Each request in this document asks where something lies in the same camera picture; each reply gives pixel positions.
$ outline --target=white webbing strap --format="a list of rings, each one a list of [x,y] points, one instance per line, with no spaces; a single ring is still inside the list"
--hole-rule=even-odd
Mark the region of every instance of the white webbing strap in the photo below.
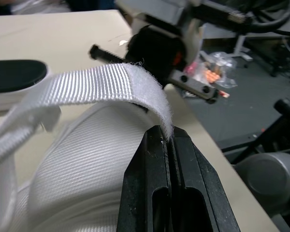
[[[172,134],[171,114],[163,90],[140,67],[111,64],[45,80],[0,124],[0,231],[8,230],[15,208],[16,184],[11,155],[40,123],[47,131],[54,127],[60,114],[58,106],[102,101],[126,101],[144,106],[160,118],[165,137]]]

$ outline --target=beige table surface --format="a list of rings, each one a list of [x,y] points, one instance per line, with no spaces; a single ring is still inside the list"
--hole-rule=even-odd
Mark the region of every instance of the beige table surface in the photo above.
[[[130,28],[117,11],[0,16],[0,59],[41,60],[53,73],[85,69],[101,64],[88,56],[93,44],[123,56],[125,46],[119,42],[130,36]],[[168,85],[166,93],[174,125],[188,132],[218,172],[241,231],[278,231],[173,86]],[[17,152],[19,184],[31,178],[59,128],[88,107],[62,107],[58,128],[53,133],[39,131]]]

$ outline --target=black pad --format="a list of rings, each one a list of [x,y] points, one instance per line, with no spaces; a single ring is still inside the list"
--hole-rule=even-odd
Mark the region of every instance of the black pad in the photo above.
[[[46,74],[46,65],[37,60],[0,60],[0,93],[33,86]]]

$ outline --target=screw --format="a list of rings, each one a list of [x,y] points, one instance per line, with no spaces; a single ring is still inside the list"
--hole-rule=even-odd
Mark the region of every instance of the screw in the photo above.
[[[124,59],[110,52],[100,49],[99,46],[97,45],[93,45],[89,53],[93,59],[101,59],[108,63],[124,63],[125,62]]]
[[[185,75],[181,76],[180,79],[181,79],[182,82],[187,82],[188,81],[188,77],[185,76]]]
[[[209,93],[209,91],[210,91],[210,89],[209,89],[208,86],[204,86],[204,87],[202,88],[202,90],[203,90],[204,93]]]

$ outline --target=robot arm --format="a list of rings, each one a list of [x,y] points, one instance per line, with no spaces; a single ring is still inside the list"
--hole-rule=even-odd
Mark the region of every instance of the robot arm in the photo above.
[[[270,23],[254,22],[251,15],[207,0],[117,0],[121,12],[133,21],[133,37],[124,59],[92,47],[90,55],[106,62],[140,62],[165,87],[172,83],[181,89],[214,103],[218,90],[184,73],[200,51],[199,27],[209,22],[241,34],[269,32],[290,18],[290,0],[286,12]]]

